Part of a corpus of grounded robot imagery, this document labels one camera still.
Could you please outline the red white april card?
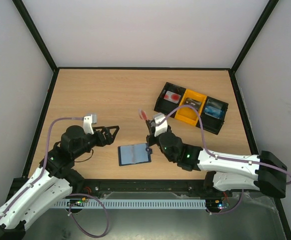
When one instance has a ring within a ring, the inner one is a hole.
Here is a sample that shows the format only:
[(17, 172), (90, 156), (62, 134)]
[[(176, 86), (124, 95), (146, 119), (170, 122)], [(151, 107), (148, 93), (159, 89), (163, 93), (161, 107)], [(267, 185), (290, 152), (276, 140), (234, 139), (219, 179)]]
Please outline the red white april card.
[(146, 112), (144, 110), (142, 110), (142, 109), (138, 109), (138, 115), (139, 115), (140, 119), (142, 119), (143, 121), (148, 121), (149, 120)]

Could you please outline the blue leather card holder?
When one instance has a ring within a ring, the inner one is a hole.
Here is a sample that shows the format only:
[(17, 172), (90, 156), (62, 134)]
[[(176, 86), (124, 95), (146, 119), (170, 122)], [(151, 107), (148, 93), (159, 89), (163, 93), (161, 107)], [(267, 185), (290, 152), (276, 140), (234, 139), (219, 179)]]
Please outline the blue leather card holder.
[(147, 143), (139, 143), (132, 145), (123, 145), (117, 148), (118, 150), (118, 165), (129, 166), (150, 163), (152, 149)]

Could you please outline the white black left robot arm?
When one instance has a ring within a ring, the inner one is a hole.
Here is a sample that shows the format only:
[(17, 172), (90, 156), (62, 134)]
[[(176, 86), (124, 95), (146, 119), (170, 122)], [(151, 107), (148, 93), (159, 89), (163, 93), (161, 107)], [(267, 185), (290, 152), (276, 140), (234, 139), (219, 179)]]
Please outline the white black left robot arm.
[(94, 147), (111, 145), (119, 126), (72, 125), (53, 145), (25, 184), (0, 207), (0, 240), (21, 240), (26, 230), (55, 202), (81, 195), (84, 177), (74, 170), (75, 160)]

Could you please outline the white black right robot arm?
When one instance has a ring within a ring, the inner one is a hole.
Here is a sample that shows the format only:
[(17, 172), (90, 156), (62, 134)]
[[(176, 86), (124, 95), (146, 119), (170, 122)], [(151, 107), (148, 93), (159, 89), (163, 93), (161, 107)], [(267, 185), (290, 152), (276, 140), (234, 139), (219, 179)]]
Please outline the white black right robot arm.
[(169, 162), (185, 171), (205, 171), (204, 192), (209, 196), (219, 191), (255, 190), (272, 198), (286, 196), (287, 166), (273, 153), (235, 155), (206, 150), (182, 142), (165, 121), (146, 120), (149, 146), (157, 145)]

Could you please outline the black left card bin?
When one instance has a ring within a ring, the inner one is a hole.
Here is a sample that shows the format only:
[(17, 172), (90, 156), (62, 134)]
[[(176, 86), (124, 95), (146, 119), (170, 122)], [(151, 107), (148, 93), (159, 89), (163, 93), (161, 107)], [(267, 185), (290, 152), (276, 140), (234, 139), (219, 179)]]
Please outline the black left card bin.
[(156, 100), (154, 111), (168, 115), (180, 105), (185, 92), (186, 88), (166, 82)]

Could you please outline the black card bin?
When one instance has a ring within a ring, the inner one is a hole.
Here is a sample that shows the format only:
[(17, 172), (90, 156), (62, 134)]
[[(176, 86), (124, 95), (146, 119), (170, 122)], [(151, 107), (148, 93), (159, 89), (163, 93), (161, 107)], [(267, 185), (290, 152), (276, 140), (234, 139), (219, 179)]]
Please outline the black card bin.
[(166, 82), (156, 100), (154, 111), (168, 115), (180, 105), (185, 92), (186, 88)]
[(229, 104), (227, 102), (208, 96), (200, 115), (203, 129), (218, 135), (224, 124), (228, 107)]

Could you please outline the red white cards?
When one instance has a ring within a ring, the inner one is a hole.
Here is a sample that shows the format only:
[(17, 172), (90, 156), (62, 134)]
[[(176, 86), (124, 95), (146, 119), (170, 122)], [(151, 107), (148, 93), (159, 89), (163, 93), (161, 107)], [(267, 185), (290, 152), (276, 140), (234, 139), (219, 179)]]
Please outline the red white cards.
[(178, 104), (179, 100), (181, 99), (181, 95), (172, 91), (166, 91), (163, 99), (174, 104)]

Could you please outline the yellow middle card bin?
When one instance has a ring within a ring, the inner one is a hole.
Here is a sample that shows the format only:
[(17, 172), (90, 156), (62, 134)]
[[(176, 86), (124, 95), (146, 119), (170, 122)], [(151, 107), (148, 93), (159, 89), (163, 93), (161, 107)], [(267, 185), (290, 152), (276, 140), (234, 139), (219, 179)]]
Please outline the yellow middle card bin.
[(191, 126), (196, 126), (199, 118), (198, 115), (200, 115), (203, 111), (204, 104), (207, 100), (207, 95), (204, 95), (202, 93), (198, 93), (196, 91), (186, 89), (184, 96), (182, 97), (180, 106), (185, 106), (184, 101), (186, 98), (192, 98), (194, 100), (202, 102), (202, 105), (197, 111), (195, 108), (193, 108), (191, 105), (186, 105), (185, 107), (182, 107), (176, 111), (175, 119), (185, 122)]

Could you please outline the black cards stack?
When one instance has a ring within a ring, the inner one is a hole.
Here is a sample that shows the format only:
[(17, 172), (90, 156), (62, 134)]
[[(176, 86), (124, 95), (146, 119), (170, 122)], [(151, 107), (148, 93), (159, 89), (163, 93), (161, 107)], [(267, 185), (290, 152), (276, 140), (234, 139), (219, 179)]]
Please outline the black cards stack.
[(185, 105), (190, 105), (190, 106), (192, 106), (193, 108), (195, 108), (197, 111), (199, 111), (200, 108), (201, 108), (202, 102), (201, 102), (201, 101), (198, 101), (198, 100), (195, 100), (195, 99), (193, 99), (193, 98), (187, 97), (187, 98), (184, 100), (184, 104), (185, 104)]

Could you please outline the black right card bin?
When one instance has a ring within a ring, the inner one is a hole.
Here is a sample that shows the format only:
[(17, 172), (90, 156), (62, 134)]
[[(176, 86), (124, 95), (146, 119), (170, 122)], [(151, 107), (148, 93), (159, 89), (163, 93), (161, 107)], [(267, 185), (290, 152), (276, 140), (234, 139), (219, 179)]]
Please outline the black right card bin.
[(227, 102), (208, 96), (200, 115), (203, 129), (218, 135), (224, 124), (228, 107), (229, 104)]

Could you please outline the blue cards stack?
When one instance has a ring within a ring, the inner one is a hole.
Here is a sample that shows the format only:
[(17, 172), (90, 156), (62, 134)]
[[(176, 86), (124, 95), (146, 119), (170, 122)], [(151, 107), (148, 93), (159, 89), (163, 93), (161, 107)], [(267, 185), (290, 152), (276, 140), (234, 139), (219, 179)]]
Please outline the blue cards stack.
[(223, 110), (216, 108), (212, 105), (206, 105), (204, 108), (204, 113), (210, 117), (221, 119), (223, 115)]

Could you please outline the metal sheet front panel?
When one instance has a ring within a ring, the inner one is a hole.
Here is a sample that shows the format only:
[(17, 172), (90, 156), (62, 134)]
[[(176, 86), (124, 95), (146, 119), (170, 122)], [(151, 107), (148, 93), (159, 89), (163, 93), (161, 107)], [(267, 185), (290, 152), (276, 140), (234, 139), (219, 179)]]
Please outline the metal sheet front panel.
[(76, 222), (88, 233), (105, 240), (285, 240), (278, 212), (269, 198), (264, 203), (243, 197), (229, 213), (210, 215), (203, 209), (129, 209), (77, 206), (75, 219), (67, 208), (48, 210), (27, 231), (25, 240), (87, 240)]

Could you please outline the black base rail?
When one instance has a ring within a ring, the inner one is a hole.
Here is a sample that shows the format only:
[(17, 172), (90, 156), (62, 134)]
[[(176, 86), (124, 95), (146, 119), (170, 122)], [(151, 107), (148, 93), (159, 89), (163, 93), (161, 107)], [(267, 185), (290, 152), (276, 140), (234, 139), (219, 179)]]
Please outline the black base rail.
[(105, 193), (174, 193), (188, 197), (216, 199), (223, 192), (205, 186), (203, 180), (116, 180), (84, 179), (74, 184), (74, 193), (88, 194), (100, 198)]

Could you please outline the black cage frame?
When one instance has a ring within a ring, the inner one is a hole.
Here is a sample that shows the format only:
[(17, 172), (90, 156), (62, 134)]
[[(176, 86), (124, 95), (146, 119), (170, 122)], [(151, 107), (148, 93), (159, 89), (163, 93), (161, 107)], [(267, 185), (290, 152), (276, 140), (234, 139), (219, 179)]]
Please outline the black cage frame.
[[(30, 164), (33, 161), (35, 149), (37, 148), (38, 142), (39, 142), (39, 134), (42, 131), (44, 120), (46, 118), (49, 104), (52, 98), (53, 90), (55, 88), (56, 82), (57, 82), (57, 76), (61, 69), (64, 67), (58, 67), (56, 63), (53, 60), (53, 57), (51, 56), (43, 38), (41, 37), (33, 19), (31, 18), (31, 15), (29, 14), (25, 4), (21, 0), (14, 0), (13, 1), (14, 6), (16, 7), (19, 15), (21, 16), (23, 22), (27, 26), (29, 32), (31, 33), (33, 39), (35, 40), (37, 46), (39, 47), (40, 51), (42, 52), (45, 60), (47, 61), (49, 67), (51, 68), (53, 75), (49, 84), (49, 88), (47, 90), (47, 95), (44, 100), (43, 108), (40, 113), (40, 117), (38, 119), (38, 123), (36, 126), (36, 130), (33, 136), (33, 140), (31, 143), (31, 147), (29, 149), (29, 153), (25, 162), (25, 166), (23, 168), (23, 172), (21, 175), (20, 180), (24, 180), (25, 177), (28, 176), (28, 173), (30, 171)], [(232, 84), (233, 92), (235, 95), (235, 99), (237, 102), (238, 110), (240, 112), (241, 120), (243, 123), (244, 131), (247, 137), (248, 145), (250, 147), (250, 151), (252, 153), (255, 153), (257, 151), (257, 145), (254, 139), (254, 135), (252, 133), (251, 124), (248, 121), (248, 114), (246, 111), (246, 107), (244, 106), (244, 101), (242, 94), (239, 90), (238, 81), (236, 79), (235, 73), (239, 69), (241, 63), (245, 59), (246, 55), (248, 54), (249, 50), (251, 49), (252, 45), (254, 44), (255, 40), (257, 39), (259, 33), (261, 32), (262, 28), (266, 24), (267, 20), (271, 16), (271, 13), (275, 9), (276, 5), (278, 4), (277, 0), (269, 0), (262, 11), (260, 17), (258, 18), (255, 26), (253, 27), (249, 37), (247, 38), (246, 42), (244, 43), (238, 57), (236, 58), (233, 66), (231, 68), (224, 68), (224, 67), (99, 67), (99, 66), (89, 66), (89, 67), (76, 67), (76, 66), (69, 66), (68, 68), (71, 70), (157, 70), (157, 71), (163, 71), (163, 70), (174, 70), (174, 71), (228, 71), (230, 81)]]

